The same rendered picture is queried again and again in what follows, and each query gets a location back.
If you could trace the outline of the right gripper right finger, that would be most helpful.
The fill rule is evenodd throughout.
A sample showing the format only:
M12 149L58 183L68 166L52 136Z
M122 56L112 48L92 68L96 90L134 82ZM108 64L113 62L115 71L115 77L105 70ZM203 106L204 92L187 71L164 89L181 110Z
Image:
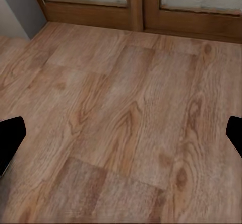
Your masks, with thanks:
M242 157L242 118L235 116L229 118L226 135Z

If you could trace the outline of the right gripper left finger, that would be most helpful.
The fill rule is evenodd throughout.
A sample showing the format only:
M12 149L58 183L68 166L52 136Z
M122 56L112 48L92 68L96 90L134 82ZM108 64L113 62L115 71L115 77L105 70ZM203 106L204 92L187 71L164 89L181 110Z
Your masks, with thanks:
M22 116L0 122L0 177L25 136L26 127Z

